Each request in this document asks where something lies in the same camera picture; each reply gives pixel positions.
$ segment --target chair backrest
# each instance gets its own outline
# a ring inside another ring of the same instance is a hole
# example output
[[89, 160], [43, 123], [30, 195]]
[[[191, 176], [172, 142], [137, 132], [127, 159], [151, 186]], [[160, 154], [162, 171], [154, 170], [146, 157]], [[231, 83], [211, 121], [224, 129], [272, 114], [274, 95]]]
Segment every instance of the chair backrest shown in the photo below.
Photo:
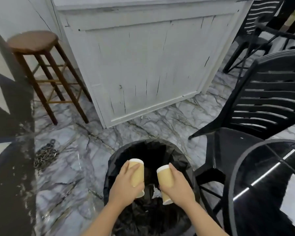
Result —
[[255, 20], [259, 16], [274, 16], [284, 0], [254, 0], [248, 14], [242, 23], [239, 34], [251, 34], [256, 26]]
[[267, 139], [295, 124], [295, 50], [256, 59], [218, 116], [221, 127]]

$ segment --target hand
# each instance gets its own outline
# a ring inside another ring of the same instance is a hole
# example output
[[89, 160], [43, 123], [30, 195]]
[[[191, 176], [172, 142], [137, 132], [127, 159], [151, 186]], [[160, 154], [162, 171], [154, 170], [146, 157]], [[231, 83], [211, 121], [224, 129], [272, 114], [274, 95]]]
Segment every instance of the hand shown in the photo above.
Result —
[[130, 205], [136, 196], [144, 189], [144, 182], [138, 186], [133, 187], [130, 183], [131, 176], [140, 164], [136, 164], [127, 170], [129, 161], [126, 161], [122, 166], [116, 180], [109, 192], [108, 203], [114, 204], [120, 210], [123, 210], [126, 206]]
[[174, 177], [174, 185], [173, 187], [160, 185], [160, 189], [166, 193], [176, 205], [184, 210], [189, 203], [195, 202], [194, 193], [184, 175], [171, 163], [169, 163], [169, 168]]

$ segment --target cabinet door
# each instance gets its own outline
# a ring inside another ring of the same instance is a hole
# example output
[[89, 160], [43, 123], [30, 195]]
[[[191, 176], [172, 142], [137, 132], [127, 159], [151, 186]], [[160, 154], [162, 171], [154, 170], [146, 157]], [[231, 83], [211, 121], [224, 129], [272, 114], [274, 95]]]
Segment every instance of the cabinet door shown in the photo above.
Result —
[[105, 126], [200, 93], [238, 30], [245, 4], [207, 1], [66, 16], [70, 31], [79, 35], [76, 58]]

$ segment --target wooden stool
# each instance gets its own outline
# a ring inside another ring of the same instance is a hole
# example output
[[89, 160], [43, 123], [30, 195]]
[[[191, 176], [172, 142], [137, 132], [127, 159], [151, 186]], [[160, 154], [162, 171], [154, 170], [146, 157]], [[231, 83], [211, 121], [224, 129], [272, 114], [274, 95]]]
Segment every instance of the wooden stool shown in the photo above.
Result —
[[[34, 90], [36, 91], [37, 96], [39, 97], [40, 101], [42, 102], [48, 115], [50, 116], [52, 122], [55, 125], [58, 124], [58, 121], [55, 118], [55, 115], [53, 114], [49, 106], [50, 103], [73, 103], [78, 112], [80, 113], [81, 117], [83, 118], [84, 122], [88, 123], [88, 119], [84, 111], [82, 110], [78, 100], [81, 96], [82, 91], [85, 93], [89, 101], [92, 101], [92, 99], [86, 87], [83, 85], [81, 79], [74, 70], [69, 59], [67, 58], [66, 54], [64, 53], [63, 49], [59, 45], [58, 36], [56, 34], [50, 31], [43, 30], [28, 31], [11, 37], [10, 39], [8, 39], [7, 43], [9, 47], [12, 49], [12, 52], [14, 53], [17, 61], [22, 66], [25, 74], [29, 78]], [[63, 65], [57, 65], [52, 55], [50, 54], [50, 51], [53, 47], [57, 49], [60, 56], [63, 58]], [[37, 59], [38, 65], [35, 67], [33, 71], [31, 71], [31, 69], [27, 65], [23, 55], [34, 55]], [[50, 65], [46, 65], [44, 63], [41, 55], [45, 55]], [[39, 67], [42, 68], [48, 80], [36, 80], [34, 78], [34, 74]], [[53, 79], [47, 67], [52, 67], [58, 79]], [[68, 67], [71, 71], [72, 75], [76, 80], [76, 83], [68, 83], [67, 80], [64, 78], [63, 72], [66, 67]], [[39, 83], [51, 83], [53, 90], [47, 99], [45, 98], [42, 90], [40, 89]], [[71, 98], [71, 101], [66, 101], [64, 99], [60, 89], [58, 88], [58, 85], [63, 85], [64, 89], [67, 91], [69, 97]], [[80, 85], [80, 90], [77, 96], [73, 94], [72, 90], [70, 89], [70, 85]], [[54, 91], [59, 96], [60, 101], [51, 101], [51, 97]]]

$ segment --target trash can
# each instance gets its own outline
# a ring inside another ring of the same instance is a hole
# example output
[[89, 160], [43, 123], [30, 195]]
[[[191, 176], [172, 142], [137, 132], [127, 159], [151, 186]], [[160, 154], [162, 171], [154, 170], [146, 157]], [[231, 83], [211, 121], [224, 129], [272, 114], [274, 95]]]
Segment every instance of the trash can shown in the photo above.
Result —
[[185, 212], [175, 204], [163, 205], [161, 197], [153, 197], [158, 188], [156, 170], [172, 163], [181, 171], [199, 202], [199, 187], [190, 163], [177, 146], [166, 140], [149, 139], [129, 143], [118, 149], [108, 161], [104, 184], [104, 204], [122, 165], [131, 158], [144, 162], [145, 195], [135, 199], [119, 215], [112, 235], [115, 236], [180, 236], [191, 226]]

